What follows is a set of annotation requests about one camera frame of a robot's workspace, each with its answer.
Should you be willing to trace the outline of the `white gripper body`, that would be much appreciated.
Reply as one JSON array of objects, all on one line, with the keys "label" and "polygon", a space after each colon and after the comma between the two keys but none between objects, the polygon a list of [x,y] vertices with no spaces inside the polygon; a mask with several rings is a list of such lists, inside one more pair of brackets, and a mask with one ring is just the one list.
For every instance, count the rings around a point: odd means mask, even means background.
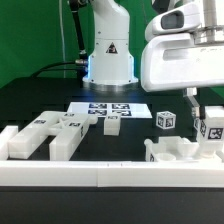
[{"label": "white gripper body", "polygon": [[224,85],[224,45],[196,46],[189,33],[159,35],[141,58],[147,92]]}]

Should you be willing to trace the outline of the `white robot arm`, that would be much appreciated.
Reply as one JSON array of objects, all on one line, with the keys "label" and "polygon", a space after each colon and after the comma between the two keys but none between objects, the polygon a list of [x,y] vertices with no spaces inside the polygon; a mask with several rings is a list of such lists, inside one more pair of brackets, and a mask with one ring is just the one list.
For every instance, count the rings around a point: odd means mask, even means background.
[{"label": "white robot arm", "polygon": [[88,58],[88,87],[108,91],[139,83],[147,92],[183,89],[193,116],[205,109],[199,87],[224,85],[224,0],[151,0],[157,15],[145,29],[141,77],[129,52],[129,14],[114,0],[90,0],[95,43]]}]

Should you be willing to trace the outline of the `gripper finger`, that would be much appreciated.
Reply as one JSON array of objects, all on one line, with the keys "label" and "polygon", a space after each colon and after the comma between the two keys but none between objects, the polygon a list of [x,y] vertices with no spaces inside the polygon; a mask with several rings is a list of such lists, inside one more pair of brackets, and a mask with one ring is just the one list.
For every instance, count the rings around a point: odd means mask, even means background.
[{"label": "gripper finger", "polygon": [[195,87],[186,88],[183,90],[183,97],[191,108],[191,114],[193,118],[200,117],[200,105],[195,98],[196,95],[197,95],[197,89]]}]

